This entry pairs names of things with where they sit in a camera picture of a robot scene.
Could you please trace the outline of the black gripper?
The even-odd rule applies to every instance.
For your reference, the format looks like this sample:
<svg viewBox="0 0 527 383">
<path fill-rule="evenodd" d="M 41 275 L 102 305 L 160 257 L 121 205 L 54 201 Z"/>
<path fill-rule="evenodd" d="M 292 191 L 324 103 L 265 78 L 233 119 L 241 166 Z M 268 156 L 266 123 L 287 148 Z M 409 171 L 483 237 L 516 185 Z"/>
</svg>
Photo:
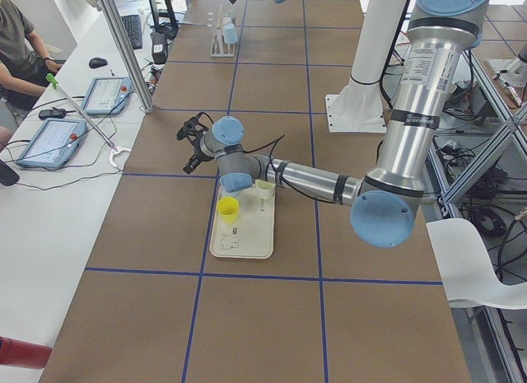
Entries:
<svg viewBox="0 0 527 383">
<path fill-rule="evenodd" d="M 209 130 L 209 127 L 199 121 L 203 114 L 205 114 L 206 117 L 210 119 L 211 123 L 213 123 L 212 117 L 201 111 L 185 121 L 176 134 L 176 139 L 178 141 L 187 139 L 194 149 L 193 155 L 183 167 L 183 172 L 185 173 L 192 173 L 203 161 L 211 161 L 213 159 L 213 155 L 211 153 L 206 153 L 200 146 L 204 134 Z"/>
</svg>

